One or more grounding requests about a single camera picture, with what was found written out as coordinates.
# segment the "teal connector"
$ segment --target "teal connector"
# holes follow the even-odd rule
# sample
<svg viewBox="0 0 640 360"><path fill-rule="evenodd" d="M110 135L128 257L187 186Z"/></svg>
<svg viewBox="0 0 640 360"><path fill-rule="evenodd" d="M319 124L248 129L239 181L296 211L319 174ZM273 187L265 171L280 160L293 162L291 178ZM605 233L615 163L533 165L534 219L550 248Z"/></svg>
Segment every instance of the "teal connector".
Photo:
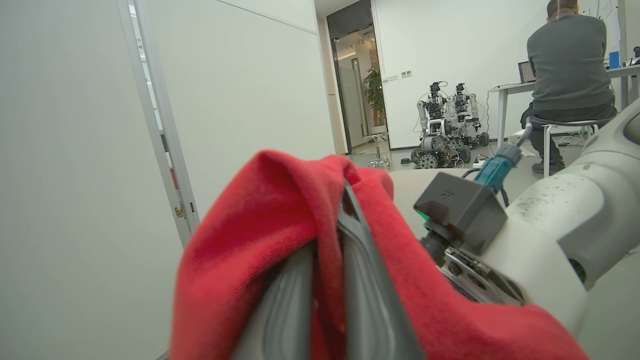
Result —
<svg viewBox="0 0 640 360"><path fill-rule="evenodd" d="M522 152L519 147L509 144L502 145L495 157L484 163L475 182L490 186L494 193L498 193L502 189L509 171L520 162L521 157Z"/></svg>

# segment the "laptop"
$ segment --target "laptop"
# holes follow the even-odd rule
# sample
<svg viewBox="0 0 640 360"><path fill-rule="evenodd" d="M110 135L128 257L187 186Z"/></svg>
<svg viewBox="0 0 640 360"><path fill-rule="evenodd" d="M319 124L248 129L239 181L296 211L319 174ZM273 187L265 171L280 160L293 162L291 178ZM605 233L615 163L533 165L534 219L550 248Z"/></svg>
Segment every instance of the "laptop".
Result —
<svg viewBox="0 0 640 360"><path fill-rule="evenodd" d="M531 69L531 65L528 61L519 63L518 68L520 69L521 83L532 83L536 80L536 76L533 74L533 70Z"/></svg>

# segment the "shoe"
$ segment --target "shoe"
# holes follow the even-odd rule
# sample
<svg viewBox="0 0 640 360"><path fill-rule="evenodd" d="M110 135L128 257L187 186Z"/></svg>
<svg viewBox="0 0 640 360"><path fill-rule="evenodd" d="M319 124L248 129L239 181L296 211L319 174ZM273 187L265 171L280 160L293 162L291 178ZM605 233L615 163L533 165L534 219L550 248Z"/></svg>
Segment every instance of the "shoe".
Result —
<svg viewBox="0 0 640 360"><path fill-rule="evenodd" d="M545 162L542 161L539 164L533 164L531 170L536 174L544 174L545 173ZM564 163L562 161L555 161L549 164L549 175L553 175L556 172L564 170Z"/></svg>

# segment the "red fabric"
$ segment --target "red fabric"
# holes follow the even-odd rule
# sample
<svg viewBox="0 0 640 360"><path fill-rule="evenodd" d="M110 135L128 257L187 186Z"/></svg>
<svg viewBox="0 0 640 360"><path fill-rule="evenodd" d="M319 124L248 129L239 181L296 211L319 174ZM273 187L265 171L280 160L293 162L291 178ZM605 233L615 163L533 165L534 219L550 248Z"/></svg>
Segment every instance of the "red fabric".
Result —
<svg viewBox="0 0 640 360"><path fill-rule="evenodd" d="M265 151L236 175L185 250L175 290L172 360L227 359L265 273L316 237L313 359L344 358L336 236L344 178L430 360L587 359L544 310L476 304L455 292L393 205L386 172L355 168L340 156L302 161Z"/></svg>

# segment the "seated man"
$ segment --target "seated man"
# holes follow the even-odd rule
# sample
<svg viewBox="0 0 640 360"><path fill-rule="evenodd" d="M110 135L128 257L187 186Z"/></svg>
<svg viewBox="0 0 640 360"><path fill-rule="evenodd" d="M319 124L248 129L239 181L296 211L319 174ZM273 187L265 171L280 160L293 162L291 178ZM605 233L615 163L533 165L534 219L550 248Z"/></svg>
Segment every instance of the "seated man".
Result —
<svg viewBox="0 0 640 360"><path fill-rule="evenodd" d="M615 117L618 111L604 67L604 22L578 15L577 0L551 0L547 14L547 23L527 42L536 89L533 102L522 114L522 128L531 115L560 122ZM544 158L544 131L540 125L533 125L529 139ZM549 168L553 174L564 169L564 163L553 140L550 148ZM542 174L543 164L533 165L532 170Z"/></svg>

